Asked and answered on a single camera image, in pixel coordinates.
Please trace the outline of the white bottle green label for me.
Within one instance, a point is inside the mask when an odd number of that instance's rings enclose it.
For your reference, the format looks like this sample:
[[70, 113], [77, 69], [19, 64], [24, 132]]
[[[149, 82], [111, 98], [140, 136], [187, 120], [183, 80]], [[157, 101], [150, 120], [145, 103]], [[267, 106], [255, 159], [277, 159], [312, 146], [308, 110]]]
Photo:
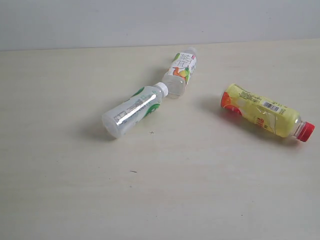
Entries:
[[103, 126], [114, 138], [120, 138], [140, 120], [158, 109], [168, 95], [167, 86], [158, 82], [144, 86], [122, 104], [101, 116]]

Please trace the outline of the white tea bottle orange label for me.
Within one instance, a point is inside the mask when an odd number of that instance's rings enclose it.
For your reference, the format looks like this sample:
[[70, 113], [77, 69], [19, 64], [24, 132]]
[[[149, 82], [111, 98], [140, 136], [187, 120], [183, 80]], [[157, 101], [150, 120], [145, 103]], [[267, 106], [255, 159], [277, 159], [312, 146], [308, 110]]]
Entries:
[[194, 47], [178, 52], [161, 82], [168, 88], [168, 96], [181, 97], [194, 74], [197, 66], [197, 50]]

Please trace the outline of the yellow juice bottle red cap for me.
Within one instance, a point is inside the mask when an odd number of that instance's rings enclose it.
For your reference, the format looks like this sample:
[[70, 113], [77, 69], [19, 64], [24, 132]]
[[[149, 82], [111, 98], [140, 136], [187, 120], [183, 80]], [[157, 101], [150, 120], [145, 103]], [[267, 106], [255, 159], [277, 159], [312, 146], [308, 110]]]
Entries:
[[220, 107], [281, 138], [295, 137], [306, 142], [315, 129], [312, 123], [302, 120], [298, 111], [234, 83], [223, 91]]

